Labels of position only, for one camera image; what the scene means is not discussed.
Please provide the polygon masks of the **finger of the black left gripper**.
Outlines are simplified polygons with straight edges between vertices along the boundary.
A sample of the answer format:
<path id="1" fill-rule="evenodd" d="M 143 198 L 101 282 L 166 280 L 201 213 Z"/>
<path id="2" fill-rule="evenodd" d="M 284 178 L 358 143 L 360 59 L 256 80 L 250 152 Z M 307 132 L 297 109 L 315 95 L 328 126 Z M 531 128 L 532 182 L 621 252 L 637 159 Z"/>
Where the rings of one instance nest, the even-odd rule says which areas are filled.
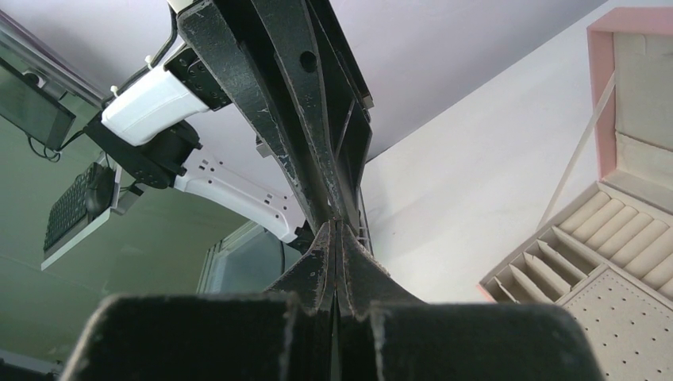
<path id="1" fill-rule="evenodd" d="M 360 220 L 371 94 L 328 1 L 254 1 L 286 93 L 281 145 L 307 219 Z"/>
<path id="2" fill-rule="evenodd" d="M 196 1 L 177 17 L 181 37 L 193 48 L 227 97 L 281 167 L 317 232 L 328 217 L 317 205 L 321 190 L 308 145 L 275 49 L 251 1 Z"/>

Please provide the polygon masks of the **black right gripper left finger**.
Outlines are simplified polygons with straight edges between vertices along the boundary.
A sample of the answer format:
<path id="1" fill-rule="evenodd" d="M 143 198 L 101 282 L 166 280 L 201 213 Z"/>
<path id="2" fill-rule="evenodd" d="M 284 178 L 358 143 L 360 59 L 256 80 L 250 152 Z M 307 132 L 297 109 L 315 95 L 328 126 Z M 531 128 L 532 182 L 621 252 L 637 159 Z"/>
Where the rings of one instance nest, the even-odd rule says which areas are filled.
<path id="1" fill-rule="evenodd" d="M 265 291 L 113 295 L 83 330 L 64 380 L 327 380 L 334 222 Z"/>

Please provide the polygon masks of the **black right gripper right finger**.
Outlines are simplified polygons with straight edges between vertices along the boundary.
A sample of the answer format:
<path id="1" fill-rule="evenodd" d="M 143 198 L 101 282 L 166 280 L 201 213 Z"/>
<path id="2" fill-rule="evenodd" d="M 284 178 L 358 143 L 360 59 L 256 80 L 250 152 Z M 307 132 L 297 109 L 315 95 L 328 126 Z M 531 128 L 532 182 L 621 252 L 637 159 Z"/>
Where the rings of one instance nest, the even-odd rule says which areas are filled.
<path id="1" fill-rule="evenodd" d="M 335 224 L 337 360 L 343 380 L 600 380 L 588 340 L 546 303 L 421 301 Z"/>

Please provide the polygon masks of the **pink jewelry box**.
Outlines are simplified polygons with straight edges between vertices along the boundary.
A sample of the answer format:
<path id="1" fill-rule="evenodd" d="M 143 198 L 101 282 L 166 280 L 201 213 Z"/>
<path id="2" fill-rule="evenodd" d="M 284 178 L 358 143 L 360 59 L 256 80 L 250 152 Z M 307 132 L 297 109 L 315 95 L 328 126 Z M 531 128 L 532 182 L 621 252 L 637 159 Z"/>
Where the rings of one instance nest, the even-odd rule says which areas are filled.
<path id="1" fill-rule="evenodd" d="M 479 282 L 582 327 L 606 380 L 672 377 L 672 8 L 622 6 L 587 29 L 598 178 Z"/>

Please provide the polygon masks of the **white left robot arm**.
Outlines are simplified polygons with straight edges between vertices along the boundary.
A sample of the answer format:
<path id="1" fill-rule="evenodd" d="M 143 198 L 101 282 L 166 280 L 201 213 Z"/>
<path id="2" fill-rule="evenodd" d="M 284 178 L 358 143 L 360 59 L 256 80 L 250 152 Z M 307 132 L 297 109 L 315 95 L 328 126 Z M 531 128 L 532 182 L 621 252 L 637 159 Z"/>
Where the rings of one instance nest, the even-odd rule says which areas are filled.
<path id="1" fill-rule="evenodd" d="M 173 188 L 230 209 L 306 249 L 341 220 L 360 237 L 360 183 L 371 93 L 328 1 L 171 1 L 166 60 L 113 88 L 85 134 L 142 187 Z M 280 193 L 225 164 L 227 134 L 188 118 L 235 106 Z"/>

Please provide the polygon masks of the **black computer keyboard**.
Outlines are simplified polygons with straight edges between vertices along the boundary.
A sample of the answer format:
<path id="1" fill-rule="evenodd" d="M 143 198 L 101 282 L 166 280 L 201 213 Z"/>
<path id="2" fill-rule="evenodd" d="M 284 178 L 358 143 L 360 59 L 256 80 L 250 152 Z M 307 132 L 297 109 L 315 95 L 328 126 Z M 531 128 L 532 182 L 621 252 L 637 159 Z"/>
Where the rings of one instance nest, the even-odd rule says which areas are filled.
<path id="1" fill-rule="evenodd" d="M 93 162 L 52 206 L 44 239 L 42 271 L 110 219 L 117 208 L 121 169 Z"/>

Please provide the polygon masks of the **black wall monitor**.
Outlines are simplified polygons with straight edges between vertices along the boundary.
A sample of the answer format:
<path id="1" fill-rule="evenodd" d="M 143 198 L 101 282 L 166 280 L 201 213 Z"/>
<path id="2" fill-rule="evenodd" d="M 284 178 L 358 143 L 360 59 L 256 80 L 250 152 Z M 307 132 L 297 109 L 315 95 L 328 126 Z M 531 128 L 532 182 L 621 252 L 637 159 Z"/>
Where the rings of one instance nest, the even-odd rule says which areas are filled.
<path id="1" fill-rule="evenodd" d="M 75 115 L 1 61 L 1 116 L 52 151 L 62 149 Z"/>

